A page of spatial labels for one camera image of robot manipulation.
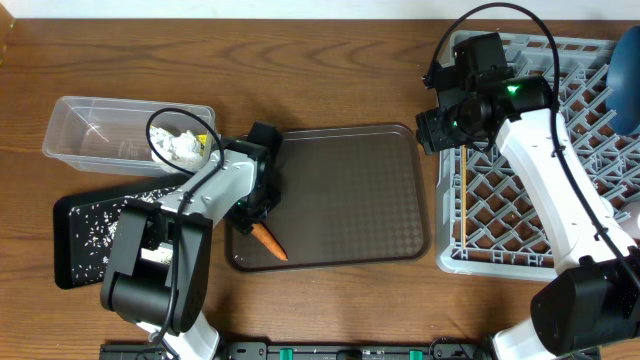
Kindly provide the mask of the white tissue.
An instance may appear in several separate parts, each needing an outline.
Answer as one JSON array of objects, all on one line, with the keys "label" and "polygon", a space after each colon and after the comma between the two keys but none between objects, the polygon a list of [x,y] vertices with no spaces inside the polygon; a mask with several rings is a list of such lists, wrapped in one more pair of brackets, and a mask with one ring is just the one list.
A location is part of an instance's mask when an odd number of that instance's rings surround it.
[{"label": "white tissue", "polygon": [[190,130],[174,136],[151,126],[150,139],[157,152],[178,167],[193,171],[203,161],[204,145]]}]

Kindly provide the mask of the orange carrot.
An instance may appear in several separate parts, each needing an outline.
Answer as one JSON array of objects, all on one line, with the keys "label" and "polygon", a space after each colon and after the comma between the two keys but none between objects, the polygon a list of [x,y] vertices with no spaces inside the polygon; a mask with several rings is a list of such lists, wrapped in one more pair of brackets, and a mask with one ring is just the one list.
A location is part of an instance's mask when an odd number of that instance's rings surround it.
[{"label": "orange carrot", "polygon": [[252,226],[251,235],[254,236],[272,255],[281,261],[287,261],[288,256],[268,229],[261,223]]}]

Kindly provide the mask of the large blue plate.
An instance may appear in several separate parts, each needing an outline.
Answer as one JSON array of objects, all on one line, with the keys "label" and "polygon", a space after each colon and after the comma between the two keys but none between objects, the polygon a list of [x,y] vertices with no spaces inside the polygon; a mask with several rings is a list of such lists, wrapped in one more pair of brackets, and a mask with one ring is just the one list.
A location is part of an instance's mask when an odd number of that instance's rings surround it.
[{"label": "large blue plate", "polygon": [[609,121],[618,135],[639,134],[639,26],[629,28],[617,42],[607,72],[612,93],[606,107],[615,115]]}]

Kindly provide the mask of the white rice grains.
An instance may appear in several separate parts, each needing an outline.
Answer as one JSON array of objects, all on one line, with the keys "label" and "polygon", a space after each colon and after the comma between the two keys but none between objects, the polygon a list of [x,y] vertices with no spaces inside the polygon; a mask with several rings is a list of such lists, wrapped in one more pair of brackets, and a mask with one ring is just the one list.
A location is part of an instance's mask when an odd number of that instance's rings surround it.
[{"label": "white rice grains", "polygon": [[120,214],[130,201],[153,203],[174,190],[175,187],[154,189],[73,206],[69,211],[72,283],[83,285],[102,281]]}]

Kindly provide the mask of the pink plastic cup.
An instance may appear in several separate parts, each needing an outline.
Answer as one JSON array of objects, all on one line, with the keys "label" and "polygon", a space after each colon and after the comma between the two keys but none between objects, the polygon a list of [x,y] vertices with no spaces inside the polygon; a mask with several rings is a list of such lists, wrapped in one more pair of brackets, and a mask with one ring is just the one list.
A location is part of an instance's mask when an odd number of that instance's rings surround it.
[{"label": "pink plastic cup", "polygon": [[631,202],[623,207],[623,211],[629,215],[620,223],[621,228],[632,238],[640,239],[640,202]]}]

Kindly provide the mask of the yellow snack wrapper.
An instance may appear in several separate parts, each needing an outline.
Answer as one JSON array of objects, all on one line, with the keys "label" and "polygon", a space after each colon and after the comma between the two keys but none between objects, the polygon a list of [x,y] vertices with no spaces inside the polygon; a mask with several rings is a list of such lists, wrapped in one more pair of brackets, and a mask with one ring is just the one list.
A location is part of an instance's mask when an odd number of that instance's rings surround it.
[{"label": "yellow snack wrapper", "polygon": [[201,144],[202,147],[206,146],[208,136],[207,135],[197,135],[196,139]]}]

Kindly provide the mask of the small blue bowl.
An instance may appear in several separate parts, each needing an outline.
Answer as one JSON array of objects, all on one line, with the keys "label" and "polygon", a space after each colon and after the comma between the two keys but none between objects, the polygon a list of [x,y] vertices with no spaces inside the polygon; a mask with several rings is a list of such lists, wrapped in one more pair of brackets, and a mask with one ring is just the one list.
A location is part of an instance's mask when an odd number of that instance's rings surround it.
[{"label": "small blue bowl", "polygon": [[615,219],[615,210],[613,205],[611,204],[611,202],[609,200],[607,200],[605,197],[600,196],[600,201],[603,204],[606,212],[607,212],[607,219]]}]

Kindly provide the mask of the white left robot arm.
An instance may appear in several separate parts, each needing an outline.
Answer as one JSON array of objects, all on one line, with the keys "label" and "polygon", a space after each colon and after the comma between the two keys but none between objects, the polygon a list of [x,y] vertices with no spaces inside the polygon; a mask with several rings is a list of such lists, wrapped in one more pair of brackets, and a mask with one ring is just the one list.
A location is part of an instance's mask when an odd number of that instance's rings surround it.
[{"label": "white left robot arm", "polygon": [[149,334],[169,359],[212,359],[220,341],[202,308],[212,230],[234,207],[265,216],[282,141],[233,140],[176,191],[122,210],[104,275],[102,306]]}]

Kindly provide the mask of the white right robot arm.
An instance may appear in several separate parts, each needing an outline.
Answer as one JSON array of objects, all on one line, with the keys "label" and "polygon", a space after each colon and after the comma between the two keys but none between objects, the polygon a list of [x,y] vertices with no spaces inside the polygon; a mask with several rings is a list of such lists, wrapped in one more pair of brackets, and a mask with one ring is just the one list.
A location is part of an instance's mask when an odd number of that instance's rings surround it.
[{"label": "white right robot arm", "polygon": [[639,250],[611,217],[577,157],[541,76],[425,81],[438,106],[417,115],[431,154],[488,141],[519,177],[551,245],[557,276],[527,320],[492,339],[496,359],[558,359],[639,335]]}]

